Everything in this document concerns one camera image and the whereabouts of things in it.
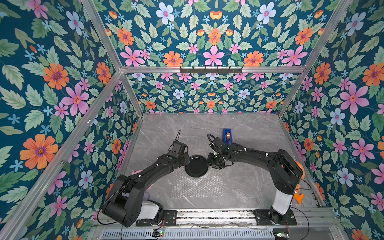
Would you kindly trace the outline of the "black dinner plate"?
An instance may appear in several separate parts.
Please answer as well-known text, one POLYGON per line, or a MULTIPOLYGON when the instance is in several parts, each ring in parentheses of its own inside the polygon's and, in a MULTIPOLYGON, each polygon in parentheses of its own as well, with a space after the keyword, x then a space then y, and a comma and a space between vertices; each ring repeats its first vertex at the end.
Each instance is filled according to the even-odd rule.
POLYGON ((193 178, 204 176, 209 169, 208 160, 201 155, 190 157, 190 163, 185 166, 186 173, 193 178))

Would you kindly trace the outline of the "clear bubble wrap sheet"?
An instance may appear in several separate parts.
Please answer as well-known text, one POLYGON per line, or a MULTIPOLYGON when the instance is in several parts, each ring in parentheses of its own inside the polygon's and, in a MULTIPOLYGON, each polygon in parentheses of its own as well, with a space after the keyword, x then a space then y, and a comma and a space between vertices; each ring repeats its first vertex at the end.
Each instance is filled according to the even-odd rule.
MULTIPOLYGON (((212 152, 209 141, 201 137, 182 137, 181 142, 189 147, 190 157, 201 155, 207 159, 209 153, 212 152)), ((222 197, 232 193, 225 180, 224 171, 212 167, 209 167, 208 172, 199 178, 190 177, 186 173, 185 167, 181 167, 173 172, 172 182, 174 184, 173 199, 222 197)))

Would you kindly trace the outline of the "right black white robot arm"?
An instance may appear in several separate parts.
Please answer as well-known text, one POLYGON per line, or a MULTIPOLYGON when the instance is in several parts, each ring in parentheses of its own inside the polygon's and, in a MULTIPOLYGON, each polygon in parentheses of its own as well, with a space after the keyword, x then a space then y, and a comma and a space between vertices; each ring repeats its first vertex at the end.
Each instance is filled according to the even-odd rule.
POLYGON ((218 141, 210 143, 213 150, 208 156, 208 165, 215 169, 224 169, 226 162, 245 163, 269 171, 276 188, 275 198, 266 219, 274 224, 284 223, 288 218, 298 184, 302 180, 303 170, 285 150, 265 152, 244 147, 239 144, 226 144, 218 141))

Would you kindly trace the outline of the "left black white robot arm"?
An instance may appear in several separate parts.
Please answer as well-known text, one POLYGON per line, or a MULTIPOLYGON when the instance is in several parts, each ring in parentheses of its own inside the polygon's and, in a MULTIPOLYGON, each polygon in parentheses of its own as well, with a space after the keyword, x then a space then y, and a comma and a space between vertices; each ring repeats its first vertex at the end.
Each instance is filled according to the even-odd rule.
POLYGON ((150 200, 149 203, 154 204, 157 209, 144 210, 145 192, 160 178, 189 163, 188 152, 167 153, 159 156, 152 165, 137 174, 120 175, 114 182, 101 212, 124 227, 132 226, 137 220, 145 220, 153 225, 160 224, 164 207, 150 200))

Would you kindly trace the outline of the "blue tape dispenser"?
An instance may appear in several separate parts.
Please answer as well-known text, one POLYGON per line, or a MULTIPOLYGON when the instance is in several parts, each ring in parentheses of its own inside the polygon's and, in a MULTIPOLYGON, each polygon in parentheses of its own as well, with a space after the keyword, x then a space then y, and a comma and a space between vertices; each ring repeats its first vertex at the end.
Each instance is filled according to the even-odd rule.
POLYGON ((231 129, 223 129, 222 141, 230 146, 232 144, 232 130, 231 129))

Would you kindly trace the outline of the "orange plush whale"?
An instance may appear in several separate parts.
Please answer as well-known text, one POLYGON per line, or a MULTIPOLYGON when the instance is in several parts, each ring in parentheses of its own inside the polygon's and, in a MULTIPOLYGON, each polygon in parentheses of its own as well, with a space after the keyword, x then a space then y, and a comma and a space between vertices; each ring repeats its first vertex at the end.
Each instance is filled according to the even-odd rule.
MULTIPOLYGON (((304 179, 305 178, 305 170, 303 168, 303 165, 300 162, 298 162, 298 161, 296 161, 296 163, 297 163, 297 165, 300 167, 300 169, 303 172, 302 175, 301 175, 301 179, 304 179)), ((294 194, 294 200, 296 200, 299 205, 302 204, 302 201, 304 199, 304 194, 300 193, 300 191, 301 191, 300 188, 301 188, 301 186, 300 186, 300 184, 298 184, 298 187, 295 190, 295 194, 294 194)))

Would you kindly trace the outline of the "aluminium mounting rail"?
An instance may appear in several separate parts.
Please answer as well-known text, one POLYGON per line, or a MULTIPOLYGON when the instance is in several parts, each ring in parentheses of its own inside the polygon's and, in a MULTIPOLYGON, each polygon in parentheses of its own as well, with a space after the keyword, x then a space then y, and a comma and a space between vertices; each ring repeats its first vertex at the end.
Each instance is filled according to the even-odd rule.
POLYGON ((133 229, 176 229, 176 228, 250 228, 250 229, 317 229, 317 228, 343 228, 341 220, 331 208, 292 208, 292 213, 288 215, 290 219, 295 219, 296 224, 288 221, 278 225, 266 220, 265 224, 262 216, 253 214, 253 209, 177 209, 177 214, 173 217, 175 225, 165 226, 159 224, 151 227, 138 227, 132 225, 127 230, 133 229))

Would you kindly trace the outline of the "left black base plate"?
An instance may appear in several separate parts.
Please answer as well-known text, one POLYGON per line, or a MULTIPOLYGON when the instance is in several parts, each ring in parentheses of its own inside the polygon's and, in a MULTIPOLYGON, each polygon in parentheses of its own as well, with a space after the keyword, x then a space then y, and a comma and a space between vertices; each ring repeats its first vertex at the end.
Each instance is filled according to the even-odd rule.
POLYGON ((176 210, 162 210, 154 219, 142 219, 136 221, 136 227, 160 227, 160 226, 176 226, 177 221, 176 210))

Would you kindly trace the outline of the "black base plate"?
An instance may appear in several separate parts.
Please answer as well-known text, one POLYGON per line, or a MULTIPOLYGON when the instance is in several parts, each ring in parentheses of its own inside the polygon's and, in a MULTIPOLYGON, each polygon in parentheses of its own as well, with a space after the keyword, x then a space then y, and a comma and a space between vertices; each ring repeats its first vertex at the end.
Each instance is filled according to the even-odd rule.
POLYGON ((292 210, 288 210, 285 215, 281 215, 273 209, 253 210, 258 226, 296 226, 297 221, 292 210))
POLYGON ((160 226, 176 226, 177 221, 176 210, 162 210, 154 219, 142 219, 136 221, 136 227, 160 227, 160 226))

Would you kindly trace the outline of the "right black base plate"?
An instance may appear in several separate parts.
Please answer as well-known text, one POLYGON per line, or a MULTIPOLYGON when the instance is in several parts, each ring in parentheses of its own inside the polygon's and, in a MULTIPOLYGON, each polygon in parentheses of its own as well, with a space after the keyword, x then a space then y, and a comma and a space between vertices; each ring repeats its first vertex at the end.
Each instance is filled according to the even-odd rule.
POLYGON ((288 210, 285 215, 281 215, 273 209, 253 210, 258 226, 296 226, 297 221, 292 210, 288 210))

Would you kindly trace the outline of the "black hook rail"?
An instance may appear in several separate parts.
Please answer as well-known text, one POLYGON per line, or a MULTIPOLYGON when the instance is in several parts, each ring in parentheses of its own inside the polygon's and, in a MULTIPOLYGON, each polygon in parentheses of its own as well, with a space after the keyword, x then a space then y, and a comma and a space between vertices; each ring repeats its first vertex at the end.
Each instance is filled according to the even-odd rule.
POLYGON ((243 67, 180 67, 179 72, 185 74, 238 74, 243 72, 243 67))

